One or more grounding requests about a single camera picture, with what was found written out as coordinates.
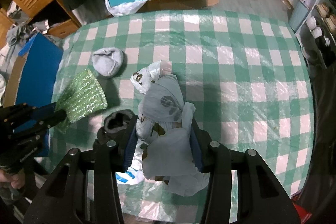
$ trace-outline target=red object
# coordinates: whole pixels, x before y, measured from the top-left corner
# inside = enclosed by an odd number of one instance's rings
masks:
[[[297,213],[299,214],[299,217],[301,219],[301,224],[304,224],[311,217],[312,213],[307,212],[301,206],[298,206],[294,203],[293,203],[293,205],[294,205]]]

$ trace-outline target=silver bolt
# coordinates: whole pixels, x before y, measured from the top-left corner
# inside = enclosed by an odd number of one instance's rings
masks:
[[[69,154],[70,155],[76,155],[78,153],[78,148],[71,148],[70,150],[69,150]]]
[[[247,153],[250,155],[250,156],[255,156],[257,154],[257,152],[254,150],[254,149],[249,149],[247,150]]]
[[[212,147],[218,147],[219,146],[219,142],[212,141],[212,142],[210,142],[210,146],[212,146]]]
[[[106,143],[106,145],[108,146],[108,147],[113,147],[113,146],[115,146],[117,143],[115,142],[115,141],[113,141],[113,140],[111,140],[111,141],[108,141],[107,143]]]

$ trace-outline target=green bubble wrap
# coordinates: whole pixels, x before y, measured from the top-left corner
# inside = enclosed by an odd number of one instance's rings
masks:
[[[105,108],[107,101],[98,80],[91,70],[83,70],[75,75],[56,103],[56,110],[67,112],[67,118],[57,125],[57,129],[65,133],[70,123]]]

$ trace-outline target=plastic tablecloth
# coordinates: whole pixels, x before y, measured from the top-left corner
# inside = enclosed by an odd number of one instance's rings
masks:
[[[289,25],[235,12],[185,10],[135,14],[81,27],[64,41],[53,100],[76,73],[92,66],[92,52],[118,47],[125,53],[120,73],[98,80],[108,108],[53,131],[52,171],[70,148],[92,148],[104,118],[129,108],[137,113],[143,95],[130,82],[133,72],[157,60],[172,62],[184,99],[213,140],[229,149],[254,148],[276,174],[288,195],[300,189],[312,151],[314,109],[310,81],[297,39]],[[122,210],[142,218],[198,223],[206,191],[181,197],[162,182],[118,185]],[[89,177],[89,194],[93,176]],[[231,221],[236,219],[237,177],[232,173]]]

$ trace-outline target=table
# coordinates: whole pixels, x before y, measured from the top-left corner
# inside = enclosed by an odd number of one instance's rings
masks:
[[[185,10],[135,14],[81,27],[64,40],[53,100],[85,68],[94,72],[93,51],[118,47],[126,63],[113,79],[98,78],[108,109],[54,130],[52,171],[72,147],[92,148],[104,118],[118,109],[137,113],[143,95],[129,81],[133,72],[170,60],[194,117],[213,140],[229,149],[254,148],[290,195],[307,176],[312,151],[314,109],[310,80],[299,43],[288,24],[235,12]],[[89,178],[88,192],[93,189]],[[237,177],[232,173],[231,221],[236,219]],[[162,182],[119,185],[123,212],[161,221],[197,223],[206,189],[192,197],[167,193]]]

